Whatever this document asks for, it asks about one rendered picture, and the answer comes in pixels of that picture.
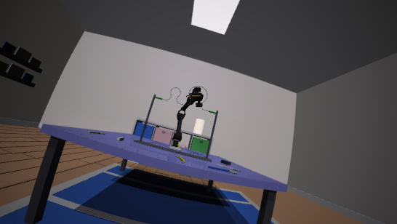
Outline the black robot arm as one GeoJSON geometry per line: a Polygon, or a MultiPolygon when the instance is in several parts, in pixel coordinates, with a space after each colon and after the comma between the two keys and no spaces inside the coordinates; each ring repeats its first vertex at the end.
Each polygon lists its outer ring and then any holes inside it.
{"type": "MultiPolygon", "coordinates": [[[[192,93],[189,94],[189,96],[191,96],[191,95],[196,95],[196,92],[194,91],[194,89],[193,89],[192,93]]],[[[177,120],[178,120],[178,122],[177,122],[177,131],[176,131],[176,133],[174,134],[174,136],[172,138],[172,140],[173,140],[173,142],[172,142],[173,145],[172,146],[177,147],[178,142],[180,142],[182,140],[182,133],[180,131],[181,131],[181,126],[182,126],[182,120],[185,117],[185,110],[186,110],[186,108],[189,105],[194,104],[195,101],[196,101],[195,97],[188,97],[187,102],[185,103],[185,105],[178,111],[178,113],[177,113],[177,120]],[[179,113],[181,111],[184,111],[184,114],[179,113]],[[177,140],[179,140],[179,141],[177,141],[177,140]]]]}

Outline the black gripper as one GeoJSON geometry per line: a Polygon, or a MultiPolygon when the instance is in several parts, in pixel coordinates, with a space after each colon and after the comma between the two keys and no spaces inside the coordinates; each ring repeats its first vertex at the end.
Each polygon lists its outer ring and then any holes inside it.
{"type": "Polygon", "coordinates": [[[202,107],[203,105],[202,105],[202,103],[200,101],[202,101],[204,95],[200,92],[201,88],[200,87],[195,87],[194,91],[196,92],[196,95],[202,95],[200,97],[195,97],[195,100],[198,101],[198,103],[196,103],[196,107],[202,107]]]}

